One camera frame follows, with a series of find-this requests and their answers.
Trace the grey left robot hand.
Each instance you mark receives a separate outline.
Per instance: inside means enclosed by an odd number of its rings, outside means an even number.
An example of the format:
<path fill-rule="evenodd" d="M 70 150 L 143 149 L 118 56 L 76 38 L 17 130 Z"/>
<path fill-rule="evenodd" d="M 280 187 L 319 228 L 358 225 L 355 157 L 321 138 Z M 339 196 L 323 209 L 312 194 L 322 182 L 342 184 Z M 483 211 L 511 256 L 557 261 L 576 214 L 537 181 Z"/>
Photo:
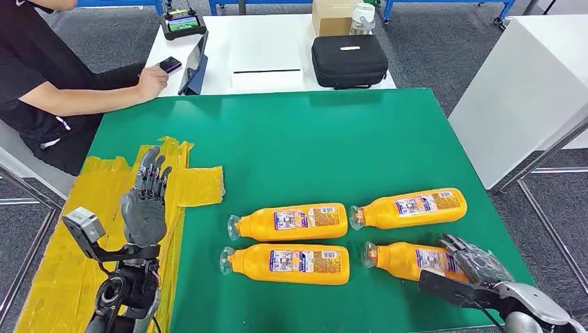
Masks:
<path fill-rule="evenodd" d="M 141 248 L 157 245 L 166 235 L 165 193 L 172 167 L 163 168 L 164 161 L 159 146 L 148 149 L 133 188 L 121 198 L 125 238 Z"/>

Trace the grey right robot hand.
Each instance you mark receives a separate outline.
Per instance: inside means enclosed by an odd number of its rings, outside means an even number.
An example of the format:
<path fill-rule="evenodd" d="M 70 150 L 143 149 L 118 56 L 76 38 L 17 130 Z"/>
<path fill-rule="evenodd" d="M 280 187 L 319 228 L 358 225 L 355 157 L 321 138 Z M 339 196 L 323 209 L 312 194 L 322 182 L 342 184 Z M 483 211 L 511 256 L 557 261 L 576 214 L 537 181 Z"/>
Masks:
<path fill-rule="evenodd" d="M 448 250 L 469 281 L 483 287 L 493 288 L 502 282 L 515 279 L 491 251 L 465 241 L 452 234 L 444 233 L 439 242 Z"/>

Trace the person's right hand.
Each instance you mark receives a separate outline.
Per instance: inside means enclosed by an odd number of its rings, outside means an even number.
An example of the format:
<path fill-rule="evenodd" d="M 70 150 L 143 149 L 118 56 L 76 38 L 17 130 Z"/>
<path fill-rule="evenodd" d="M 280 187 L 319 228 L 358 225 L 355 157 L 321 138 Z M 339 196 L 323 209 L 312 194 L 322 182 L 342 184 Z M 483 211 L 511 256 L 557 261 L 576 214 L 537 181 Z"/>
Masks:
<path fill-rule="evenodd" d="M 145 67 L 139 74 L 139 82 L 135 86 L 137 100 L 140 103 L 151 101 L 158 97 L 168 85 L 168 74 L 159 66 Z"/>

